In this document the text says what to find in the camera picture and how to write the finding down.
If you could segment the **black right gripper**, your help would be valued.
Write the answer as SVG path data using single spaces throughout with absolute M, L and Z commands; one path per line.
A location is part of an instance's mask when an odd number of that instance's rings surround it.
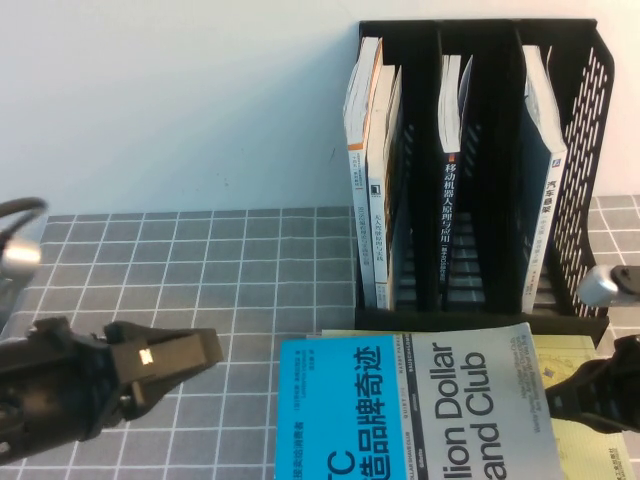
M 582 421 L 589 414 L 591 428 L 599 433 L 639 432 L 639 336 L 614 342 L 608 358 L 580 366 L 568 379 L 545 389 L 552 418 Z M 592 375 L 590 392 L 589 380 Z

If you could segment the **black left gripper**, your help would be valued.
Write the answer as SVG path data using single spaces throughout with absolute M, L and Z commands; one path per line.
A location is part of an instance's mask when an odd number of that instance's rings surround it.
M 146 415 L 224 359 L 213 329 L 116 321 L 78 335 L 65 317 L 35 321 L 14 349 L 14 441 L 68 443 Z

